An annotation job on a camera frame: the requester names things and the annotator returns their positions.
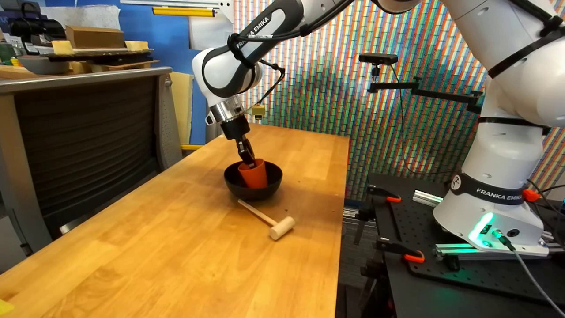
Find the wooden table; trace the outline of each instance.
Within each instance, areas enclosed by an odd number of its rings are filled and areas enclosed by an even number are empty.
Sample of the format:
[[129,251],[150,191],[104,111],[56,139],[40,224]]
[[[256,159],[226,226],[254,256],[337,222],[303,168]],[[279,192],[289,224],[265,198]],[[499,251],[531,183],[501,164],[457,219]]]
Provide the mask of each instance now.
[[348,138],[252,127],[282,183],[256,208],[293,215],[279,242],[229,196],[213,139],[0,275],[9,316],[333,316]]

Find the white robotic arm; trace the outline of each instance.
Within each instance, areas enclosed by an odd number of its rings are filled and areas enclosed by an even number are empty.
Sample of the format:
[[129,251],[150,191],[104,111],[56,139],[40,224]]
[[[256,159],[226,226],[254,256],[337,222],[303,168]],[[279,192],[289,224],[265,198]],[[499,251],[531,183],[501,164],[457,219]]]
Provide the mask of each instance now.
[[[206,122],[236,139],[245,164],[254,157],[236,95],[261,76],[258,62],[277,42],[307,35],[353,0],[275,0],[228,46],[199,53],[192,69],[208,100]],[[372,0],[386,12],[418,0]],[[484,251],[506,251],[498,233],[524,254],[545,256],[542,221],[521,191],[542,157],[544,127],[565,125],[565,40],[549,0],[443,0],[478,62],[492,77],[480,127],[436,221]]]

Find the cable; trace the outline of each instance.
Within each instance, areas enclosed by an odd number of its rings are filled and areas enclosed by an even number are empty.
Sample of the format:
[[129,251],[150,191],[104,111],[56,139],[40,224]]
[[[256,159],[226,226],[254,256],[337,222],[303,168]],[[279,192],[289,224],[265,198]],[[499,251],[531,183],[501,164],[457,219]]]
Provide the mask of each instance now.
[[559,316],[565,318],[565,312],[559,309],[558,304],[552,302],[552,298],[545,293],[545,289],[540,286],[540,282],[533,277],[533,274],[529,272],[529,268],[526,267],[524,259],[519,256],[517,251],[514,251],[514,256],[517,258],[519,265],[522,265],[524,272],[528,274],[529,281],[533,282],[533,286],[542,293],[542,297],[551,304],[551,307],[554,311],[558,311]]
[[549,199],[544,194],[544,191],[531,178],[528,178],[528,183],[531,183],[531,187],[542,196],[544,205],[547,205],[552,212],[561,214],[554,205],[549,203]]
[[558,233],[558,231],[552,228],[552,224],[551,224],[551,222],[547,222],[547,219],[540,214],[540,210],[538,210],[538,205],[536,205],[536,203],[533,203],[533,205],[531,205],[531,210],[535,212],[535,215],[538,215],[538,217],[540,217],[540,221],[544,222],[544,228],[547,228],[547,229],[552,233],[554,240],[556,240],[556,242],[559,242],[559,244],[563,245],[563,240],[561,240],[559,233]]
[[273,70],[279,70],[280,76],[277,77],[277,81],[261,95],[261,99],[254,104],[261,104],[270,93],[272,90],[275,90],[279,86],[279,83],[284,79],[286,69],[279,67],[279,63],[268,63],[266,60],[259,60],[259,63],[268,65]]
[[554,300],[545,293],[545,289],[540,286],[540,282],[533,277],[533,274],[529,272],[528,265],[524,263],[524,259],[519,256],[519,252],[515,251],[515,247],[512,245],[510,238],[505,236],[501,231],[494,231],[494,236],[498,238],[498,242],[501,242],[506,249],[510,249],[514,252],[514,256],[517,258],[519,265],[524,268],[526,275],[529,277],[529,281],[533,282],[533,286],[536,288],[536,291],[542,293],[542,297],[551,304],[551,307],[554,311],[558,311],[559,316],[565,318],[565,312],[561,311],[561,307],[558,304],[554,304]]
[[561,189],[561,187],[565,187],[565,183],[551,185],[547,189],[542,189],[542,192],[549,192],[549,191]]

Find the black cable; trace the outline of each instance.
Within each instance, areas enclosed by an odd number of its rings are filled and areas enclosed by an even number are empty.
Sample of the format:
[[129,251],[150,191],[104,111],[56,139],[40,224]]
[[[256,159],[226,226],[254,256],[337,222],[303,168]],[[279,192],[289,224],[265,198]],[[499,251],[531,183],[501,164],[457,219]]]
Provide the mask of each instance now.
[[554,32],[549,32],[545,37],[540,37],[538,40],[533,40],[531,44],[524,46],[522,49],[517,49],[515,53],[512,53],[510,56],[506,56],[505,60],[498,62],[494,67],[491,67],[487,72],[491,77],[498,77],[501,72],[505,72],[506,69],[510,69],[514,63],[517,63],[519,60],[524,60],[526,56],[529,56],[533,51],[558,40],[565,37],[565,28],[558,28]]
[[284,74],[286,74],[286,69],[279,67],[279,63],[268,63],[266,60],[259,60],[259,63],[268,65],[270,69],[279,70],[280,74],[279,74],[277,81],[254,104],[261,104],[272,93],[272,90],[275,90],[279,86],[279,83],[284,79]]
[[528,14],[535,16],[540,21],[551,19],[551,14],[540,9],[538,5],[528,2],[528,0],[510,0],[519,9],[526,10]]
[[561,187],[565,187],[565,183],[551,185],[547,189],[542,189],[542,192],[549,192],[549,191],[561,189]]
[[556,212],[556,214],[561,214],[554,205],[549,203],[549,199],[547,199],[547,196],[544,194],[544,191],[542,191],[531,178],[528,178],[528,182],[529,182],[531,187],[542,196],[544,205],[545,205],[547,208],[551,208],[551,210]]
[[242,92],[247,92],[247,90],[252,86],[256,76],[258,76],[258,74],[254,72],[254,67],[250,67],[250,81],[249,81],[249,85],[245,86],[245,90],[242,90]]
[[[559,210],[556,210],[552,205],[549,205],[547,198],[544,192],[540,192],[540,187],[531,180],[528,178],[528,182],[531,183],[531,187],[542,196],[544,203],[556,214],[561,214]],[[533,212],[542,219],[544,226],[552,233],[552,236],[563,245],[563,240],[559,236],[559,233],[556,231],[556,228],[552,228],[551,222],[545,221],[545,217],[538,212],[538,205],[533,203]]]

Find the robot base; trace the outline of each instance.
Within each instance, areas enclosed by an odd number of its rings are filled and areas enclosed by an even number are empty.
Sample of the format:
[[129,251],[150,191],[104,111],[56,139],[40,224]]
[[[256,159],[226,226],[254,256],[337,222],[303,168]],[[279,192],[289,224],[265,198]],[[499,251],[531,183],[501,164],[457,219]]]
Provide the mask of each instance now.
[[[432,192],[436,198],[438,194],[443,196],[441,185],[413,182],[415,187],[404,185],[408,189],[401,189],[402,185],[390,185],[390,191],[402,198],[409,198],[415,194],[416,187],[425,187],[425,192]],[[508,254],[506,249],[501,251],[503,254],[489,252],[487,249],[478,251],[475,247],[469,247],[469,244],[461,240],[461,236],[441,233],[441,226],[436,222],[432,208],[429,205],[431,203],[420,205],[420,199],[404,199],[401,205],[388,205],[390,217],[383,215],[385,208],[376,210],[379,221],[378,226],[383,235],[397,233],[397,238],[402,244],[413,249],[420,249],[427,256],[427,261],[423,265],[408,265],[408,270],[413,275],[454,282],[457,286],[478,288],[482,291],[489,289],[496,293],[522,297],[524,300],[529,298],[545,302],[545,298],[531,286],[531,281],[528,279],[528,275],[524,275],[524,268],[519,265],[519,261],[515,261],[514,254]],[[551,212],[549,208],[540,208],[540,214],[545,219],[552,221],[554,229],[565,231],[565,215],[554,215],[554,212]],[[448,258],[448,254],[454,252],[446,249],[438,251],[438,244],[441,244],[439,247],[459,249],[455,251],[457,256]],[[554,297],[552,300],[558,304],[565,304],[565,275],[561,275],[561,259],[563,256],[536,258],[535,261],[528,261],[531,274],[538,279],[545,291]]]
[[434,208],[434,219],[446,231],[466,240],[476,252],[512,254],[499,242],[499,236],[508,236],[522,256],[545,258],[549,254],[549,247],[542,238],[544,224],[526,203],[485,205],[485,201],[469,194],[455,198],[455,194],[448,192],[441,205]]

